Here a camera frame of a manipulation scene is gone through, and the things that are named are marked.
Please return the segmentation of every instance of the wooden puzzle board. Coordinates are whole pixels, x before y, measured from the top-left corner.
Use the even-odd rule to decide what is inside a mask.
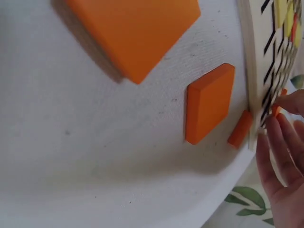
[[[302,41],[301,0],[239,0],[250,111],[250,149],[290,77]]]

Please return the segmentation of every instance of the yellow piece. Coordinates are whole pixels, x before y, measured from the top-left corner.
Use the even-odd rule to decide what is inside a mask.
[[[287,1],[286,0],[276,0],[275,1],[276,5],[276,24],[277,27],[280,28],[282,27],[286,14],[287,14]]]
[[[294,39],[294,45],[299,48],[302,41],[302,26],[300,23],[298,23],[295,31],[295,39]]]
[[[289,37],[291,34],[291,29],[293,28],[294,24],[294,3],[290,2],[288,6],[288,12],[286,16],[286,21],[285,21],[285,29],[284,29],[284,36]]]

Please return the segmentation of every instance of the orange square tile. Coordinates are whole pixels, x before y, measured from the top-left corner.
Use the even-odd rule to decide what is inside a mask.
[[[222,64],[188,86],[186,140],[196,145],[228,114],[235,68]]]
[[[197,0],[66,0],[114,65],[139,84],[200,16]]]

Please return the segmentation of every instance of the leaf pattern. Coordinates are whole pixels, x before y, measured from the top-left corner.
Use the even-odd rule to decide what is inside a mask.
[[[248,203],[246,203],[245,201],[235,197],[234,195],[231,195],[229,194],[226,199],[225,199],[226,202],[228,203],[236,203],[236,204],[241,204],[241,205],[244,205],[244,206],[249,206]]]
[[[264,215],[266,212],[266,209],[261,210],[249,210],[249,209],[242,209],[237,213],[239,216],[248,216],[248,215]]]
[[[275,224],[274,224],[274,219],[273,218],[270,218],[270,219],[265,219],[265,220],[263,220],[265,223],[268,223],[269,225],[272,225],[272,226],[274,226]]]
[[[233,191],[239,193],[243,197],[245,197],[248,200],[254,202],[260,208],[266,209],[265,202],[264,202],[263,198],[253,188],[250,188],[250,187],[234,187]]]
[[[259,208],[259,209],[247,209],[246,207],[250,206],[251,204],[243,201],[242,199],[239,199],[233,194],[229,194],[225,198],[226,202],[240,204],[245,207],[244,209],[240,210],[237,213],[238,216],[250,216],[250,215],[262,216],[267,212],[267,210],[269,210],[266,209],[266,205],[263,197],[255,189],[250,187],[237,186],[234,187],[232,191],[240,194],[241,196],[251,201]],[[263,221],[271,226],[274,226],[273,218],[264,219]]]

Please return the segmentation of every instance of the orange block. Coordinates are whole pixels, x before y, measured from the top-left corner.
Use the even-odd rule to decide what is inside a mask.
[[[281,92],[281,96],[287,95],[288,90],[287,89],[283,89]],[[276,104],[274,104],[271,108],[271,114],[272,116],[276,117],[280,112],[281,112],[282,108]]]
[[[228,114],[235,67],[222,64],[188,86],[186,140],[196,145]]]
[[[197,0],[65,0],[114,65],[139,84],[200,16]]]
[[[252,115],[249,111],[245,110],[238,121],[235,129],[228,138],[227,143],[234,149],[238,150],[242,145],[246,135],[249,133],[253,122]]]

